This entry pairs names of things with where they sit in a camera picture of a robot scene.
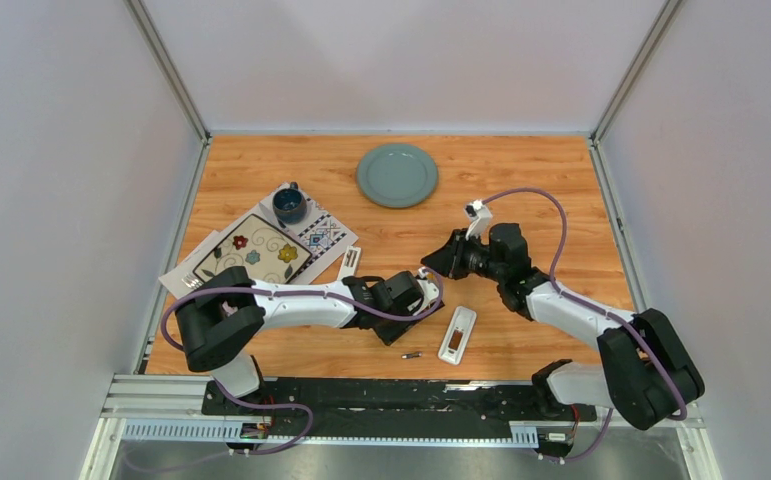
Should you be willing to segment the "white remote with batteries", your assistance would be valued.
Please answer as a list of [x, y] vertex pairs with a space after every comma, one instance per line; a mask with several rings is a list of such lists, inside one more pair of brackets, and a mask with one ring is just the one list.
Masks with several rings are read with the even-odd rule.
[[437, 357], [450, 365], [459, 365], [477, 320], [477, 313], [464, 306], [455, 308]]

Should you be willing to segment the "white remote with QR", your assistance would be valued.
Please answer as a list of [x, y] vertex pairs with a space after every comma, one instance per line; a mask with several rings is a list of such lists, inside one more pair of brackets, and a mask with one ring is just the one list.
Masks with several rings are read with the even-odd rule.
[[342, 257], [337, 279], [343, 280], [347, 277], [353, 277], [357, 274], [358, 266], [362, 255], [362, 249], [356, 246], [348, 246]]

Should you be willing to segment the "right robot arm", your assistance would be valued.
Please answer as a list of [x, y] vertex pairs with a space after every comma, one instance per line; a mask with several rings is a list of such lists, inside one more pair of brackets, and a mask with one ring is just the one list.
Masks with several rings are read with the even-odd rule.
[[600, 406], [647, 430], [705, 393], [704, 379], [666, 314], [613, 310], [565, 289], [533, 265], [516, 223], [492, 226], [486, 241], [456, 229], [421, 263], [453, 280], [474, 274], [495, 282], [509, 311], [598, 352], [597, 365], [563, 359], [533, 375], [531, 404], [544, 418], [559, 417], [571, 404]]

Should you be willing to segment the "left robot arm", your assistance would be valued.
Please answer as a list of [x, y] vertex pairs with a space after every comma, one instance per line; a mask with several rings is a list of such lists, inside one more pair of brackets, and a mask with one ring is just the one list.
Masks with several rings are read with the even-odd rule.
[[386, 345], [434, 313], [443, 303], [440, 275], [423, 267], [388, 279], [349, 276], [320, 285], [272, 284], [243, 267], [224, 271], [169, 307], [187, 367], [207, 372], [228, 392], [240, 413], [265, 405], [261, 371], [245, 347], [262, 331], [297, 326], [371, 330]]

